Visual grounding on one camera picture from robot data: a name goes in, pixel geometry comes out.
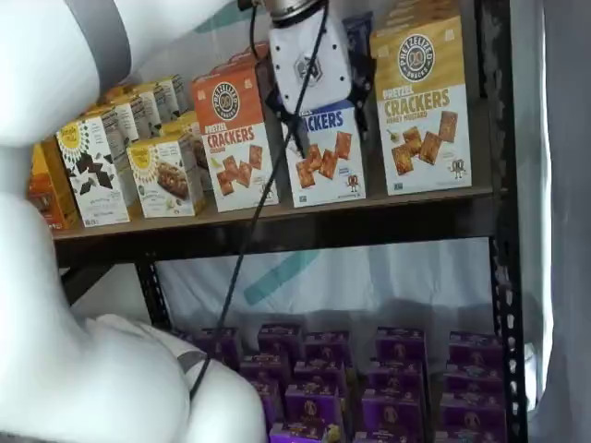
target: purple snack box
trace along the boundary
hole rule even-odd
[[[277,380],[281,390],[292,380],[286,357],[268,353],[246,355],[240,363],[240,374],[250,379]]]
[[[417,443],[417,441],[412,433],[397,429],[395,432],[357,432],[353,443]]]
[[[468,429],[505,429],[505,402],[501,395],[444,392],[440,422]]]
[[[202,329],[195,338],[195,345],[202,351],[208,353],[213,346],[213,335],[215,329]],[[220,339],[213,351],[213,358],[224,363],[226,366],[238,370],[242,358],[242,344],[237,328],[223,328]]]
[[[330,441],[345,442],[343,413],[336,385],[314,382],[295,383],[285,391],[288,420],[327,426]]]
[[[416,390],[366,389],[363,395],[363,419],[367,431],[403,429],[423,437],[420,393]]]
[[[257,390],[260,396],[265,411],[267,431],[270,431],[273,425],[282,422],[284,417],[279,383],[277,380],[249,380],[248,382]]]
[[[494,335],[450,333],[450,362],[458,365],[502,367],[502,345]]]
[[[503,393],[501,371],[489,367],[448,363],[443,383],[449,392]]]
[[[506,443],[502,429],[474,431],[471,429],[444,426],[435,432],[435,443]]]
[[[277,423],[269,433],[271,443],[327,443],[322,424]]]
[[[289,358],[290,365],[304,358],[302,342],[302,327],[296,324],[262,325],[259,330],[260,351],[262,353],[284,352]]]

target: honey mustard crackers box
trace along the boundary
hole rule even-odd
[[[388,194],[471,186],[458,9],[386,24],[371,51]]]

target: snack box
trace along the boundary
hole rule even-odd
[[[135,94],[122,95],[110,103],[115,107],[119,130],[126,148],[139,140],[151,138],[150,126],[144,110],[144,101]]]
[[[33,148],[27,199],[52,230],[71,228],[79,220],[55,137],[47,138]]]
[[[366,197],[356,108],[348,101],[301,114],[309,140],[304,159],[292,138],[287,167],[294,206],[302,208]],[[287,136],[283,125],[283,135]]]
[[[240,374],[251,379],[277,380],[282,391],[292,381],[291,368],[286,355],[268,353],[246,355],[240,362]]]
[[[435,443],[506,443],[503,428],[492,430],[465,429],[454,426],[440,426],[435,431]]]
[[[374,31],[376,95],[389,195],[472,185],[462,22],[402,17]]]
[[[205,328],[199,331],[195,338],[195,345],[208,353],[213,345],[216,329]],[[213,356],[216,360],[237,371],[242,359],[242,342],[237,328],[222,328],[220,339],[217,341]]]
[[[505,401],[499,394],[444,392],[440,423],[468,429],[505,429]]]
[[[162,136],[189,134],[192,137],[193,152],[195,153],[195,158],[197,160],[201,185],[204,190],[211,191],[210,170],[207,164],[205,147],[203,146],[203,137],[201,136],[199,122],[197,121],[197,114],[195,111],[187,111],[178,117],[178,120],[163,124],[160,133]]]
[[[263,353],[285,353],[290,366],[304,358],[302,327],[293,323],[262,325],[259,329],[259,349]]]
[[[83,115],[56,136],[85,227],[129,222],[141,215],[113,108]]]
[[[367,431],[403,429],[424,438],[419,390],[369,388],[361,403]]]
[[[151,136],[158,137],[164,123],[171,121],[172,117],[168,106],[166,106],[166,93],[158,83],[144,83],[133,88],[133,93],[143,100],[144,112]]]
[[[415,435],[403,429],[374,432],[357,432],[353,443],[418,443]]]
[[[271,443],[328,443],[322,423],[277,423],[269,433]]]
[[[502,344],[494,335],[450,333],[450,362],[462,365],[502,367]]]
[[[447,364],[443,384],[449,392],[476,392],[483,394],[502,394],[502,372],[496,368]]]
[[[336,385],[314,382],[289,385],[285,391],[285,412],[291,421],[321,421],[328,428],[330,442],[346,441],[339,389]]]
[[[267,422],[267,432],[269,432],[275,423],[282,422],[284,418],[279,383],[277,380],[260,379],[249,380],[248,382],[257,390],[260,396]]]
[[[281,125],[264,104],[271,90],[269,61],[240,63],[193,81],[195,110],[218,211],[258,206],[281,155]],[[286,186],[280,171],[266,205]]]
[[[176,120],[189,109],[185,82],[181,76],[161,78],[156,82],[164,89],[166,95],[166,106],[170,112],[171,119]]]

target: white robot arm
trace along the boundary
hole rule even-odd
[[[72,443],[266,441],[257,393],[237,374],[214,363],[191,401],[198,350],[148,327],[72,317],[52,237],[25,199],[34,143],[234,1],[0,0],[0,432]],[[278,63],[306,61],[318,2],[265,2],[277,24]],[[320,62],[338,59],[350,84],[346,51],[332,49],[346,47],[334,23]],[[276,54],[283,42],[291,59]],[[323,72],[331,72],[328,64]],[[284,95],[298,95],[297,75],[278,77]],[[324,89],[320,102],[310,94],[317,97],[304,109],[346,98],[343,85]],[[197,364],[183,367],[191,358]]]

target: product packaging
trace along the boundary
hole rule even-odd
[[[304,159],[292,139],[287,166],[294,206],[357,200],[366,197],[366,180],[355,106],[338,102],[301,114],[309,140]],[[283,125],[283,135],[288,132]]]
[[[248,381],[260,396],[265,412],[267,431],[270,431],[277,422],[284,419],[279,383],[277,380],[249,380]]]
[[[47,138],[33,148],[27,199],[52,230],[69,229],[79,220],[55,137]]]
[[[269,433],[271,443],[328,443],[326,428],[321,423],[277,423]]]
[[[281,125],[264,104],[271,90],[268,61],[238,63],[193,81],[195,110],[218,211],[258,206],[281,155]],[[265,204],[279,203],[282,169]]]
[[[494,335],[450,333],[450,362],[458,365],[502,367],[502,345]]]
[[[57,140],[85,227],[140,216],[138,190],[113,108],[83,115],[58,131]]]
[[[195,158],[197,160],[197,167],[199,168],[199,177],[201,178],[203,190],[211,191],[210,170],[207,164],[205,147],[203,146],[203,137],[201,136],[199,122],[197,121],[197,114],[195,111],[187,111],[178,117],[178,120],[163,124],[160,132],[163,136],[172,136],[173,134],[188,134],[191,136],[193,152],[195,153]]]
[[[285,412],[291,421],[314,423],[328,427],[329,440],[346,441],[339,390],[336,385],[314,382],[289,385],[285,391]]]
[[[127,153],[145,218],[191,217],[205,207],[190,136],[138,141]]]
[[[164,136],[160,130],[164,123],[171,121],[172,117],[168,106],[166,106],[166,93],[158,83],[145,83],[133,88],[133,93],[138,94],[144,103],[146,120],[150,127],[152,137]]]
[[[389,20],[371,52],[388,194],[472,185],[458,8]]]
[[[164,89],[166,95],[166,106],[170,112],[171,119],[176,120],[181,114],[189,109],[185,82],[181,76],[171,76],[158,80],[159,86]]]

